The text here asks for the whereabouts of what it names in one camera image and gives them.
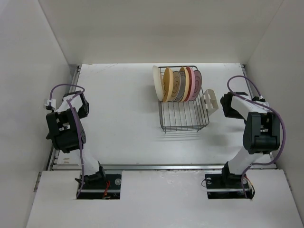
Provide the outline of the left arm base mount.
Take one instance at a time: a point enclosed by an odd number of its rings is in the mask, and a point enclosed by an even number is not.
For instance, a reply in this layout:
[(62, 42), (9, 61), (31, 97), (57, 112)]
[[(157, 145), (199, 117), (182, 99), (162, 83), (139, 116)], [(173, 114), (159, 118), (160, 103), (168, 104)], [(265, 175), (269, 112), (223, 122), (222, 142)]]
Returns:
[(119, 200), (121, 193), (122, 175), (107, 174), (103, 178), (94, 180), (91, 183), (84, 183), (81, 188), (81, 180), (76, 179), (79, 187), (76, 193), (77, 200)]

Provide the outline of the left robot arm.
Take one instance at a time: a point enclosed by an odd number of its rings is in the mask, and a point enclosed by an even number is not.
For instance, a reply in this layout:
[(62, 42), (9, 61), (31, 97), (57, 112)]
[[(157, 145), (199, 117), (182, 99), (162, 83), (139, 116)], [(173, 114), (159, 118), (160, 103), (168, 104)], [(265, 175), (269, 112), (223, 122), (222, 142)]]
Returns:
[(72, 154), (82, 169), (82, 177), (76, 179), (83, 188), (99, 189), (106, 185), (104, 169), (100, 163), (84, 148), (86, 133), (81, 119), (89, 114), (89, 103), (84, 93), (75, 91), (63, 97), (61, 106), (46, 115), (48, 134), (56, 150)]

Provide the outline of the white plate with dark rim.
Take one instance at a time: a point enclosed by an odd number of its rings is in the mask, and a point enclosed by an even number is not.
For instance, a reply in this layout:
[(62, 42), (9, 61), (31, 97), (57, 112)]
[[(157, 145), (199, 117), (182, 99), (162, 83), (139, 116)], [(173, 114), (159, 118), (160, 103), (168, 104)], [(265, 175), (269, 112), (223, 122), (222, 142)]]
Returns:
[(201, 91), (201, 86), (202, 86), (201, 72), (199, 70), (195, 70), (194, 75), (195, 75), (195, 88), (194, 88), (194, 94), (191, 98), (191, 101), (194, 101), (198, 97), (198, 95)]

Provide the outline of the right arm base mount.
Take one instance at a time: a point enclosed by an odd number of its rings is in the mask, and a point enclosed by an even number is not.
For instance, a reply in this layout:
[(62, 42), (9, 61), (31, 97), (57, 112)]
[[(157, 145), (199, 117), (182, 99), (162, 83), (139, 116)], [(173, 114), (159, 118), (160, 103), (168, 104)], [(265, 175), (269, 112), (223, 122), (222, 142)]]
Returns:
[(253, 199), (255, 188), (247, 176), (224, 181), (220, 173), (207, 173), (201, 182), (207, 190), (209, 200), (221, 199)]

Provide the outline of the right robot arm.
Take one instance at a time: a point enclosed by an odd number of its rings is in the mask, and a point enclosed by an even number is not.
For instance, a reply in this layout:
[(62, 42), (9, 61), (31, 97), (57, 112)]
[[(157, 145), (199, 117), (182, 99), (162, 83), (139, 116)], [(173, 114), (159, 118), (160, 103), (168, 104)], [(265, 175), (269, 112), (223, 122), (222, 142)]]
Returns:
[(280, 121), (269, 109), (263, 97), (250, 99), (247, 93), (224, 94), (220, 103), (224, 116), (242, 119), (245, 123), (243, 146), (228, 161), (220, 175), (220, 182), (227, 188), (241, 188), (243, 171), (263, 154), (269, 154), (280, 146)]

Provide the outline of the orange yellow plate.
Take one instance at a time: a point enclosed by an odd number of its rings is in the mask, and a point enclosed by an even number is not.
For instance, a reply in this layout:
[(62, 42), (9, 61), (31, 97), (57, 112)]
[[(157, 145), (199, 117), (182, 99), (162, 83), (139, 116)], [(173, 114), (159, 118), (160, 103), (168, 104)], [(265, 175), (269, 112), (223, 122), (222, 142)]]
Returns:
[(190, 85), (190, 76), (186, 67), (180, 68), (180, 79), (179, 102), (183, 102), (188, 95)]

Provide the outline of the pink plate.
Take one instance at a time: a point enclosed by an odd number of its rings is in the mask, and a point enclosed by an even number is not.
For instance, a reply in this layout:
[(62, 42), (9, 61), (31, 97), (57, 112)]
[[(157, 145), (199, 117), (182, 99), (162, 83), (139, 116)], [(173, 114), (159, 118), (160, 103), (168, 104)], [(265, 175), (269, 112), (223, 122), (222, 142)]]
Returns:
[(188, 74), (189, 74), (189, 78), (190, 78), (190, 84), (189, 84), (189, 90), (188, 90), (188, 94), (187, 97), (185, 99), (185, 101), (189, 101), (193, 95), (194, 95), (194, 90), (195, 90), (195, 74), (194, 71), (191, 67), (186, 67)]

